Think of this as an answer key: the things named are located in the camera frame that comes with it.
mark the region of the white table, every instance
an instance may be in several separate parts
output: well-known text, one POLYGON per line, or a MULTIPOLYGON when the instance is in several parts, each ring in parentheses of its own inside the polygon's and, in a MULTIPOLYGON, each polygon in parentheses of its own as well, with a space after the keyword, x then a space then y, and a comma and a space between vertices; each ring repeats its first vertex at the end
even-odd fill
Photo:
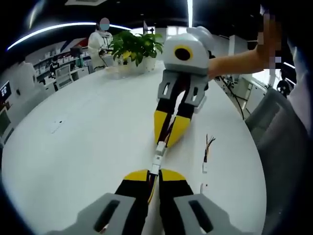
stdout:
MULTIPOLYGON (((35 232, 68 227, 80 210, 104 193, 114 193, 129 172, 151 167, 162 70, 158 66, 124 79, 95 72, 50 96, 16 128, 3 151, 2 179, 35 232)), ((202 110, 162 167, 183 174, 199 193, 205 135, 213 135, 205 195, 228 212, 232 225, 261 234, 266 186, 256 146, 214 81, 206 94, 202 110)), ((143 234, 162 230, 157 199, 156 188, 143 234)))

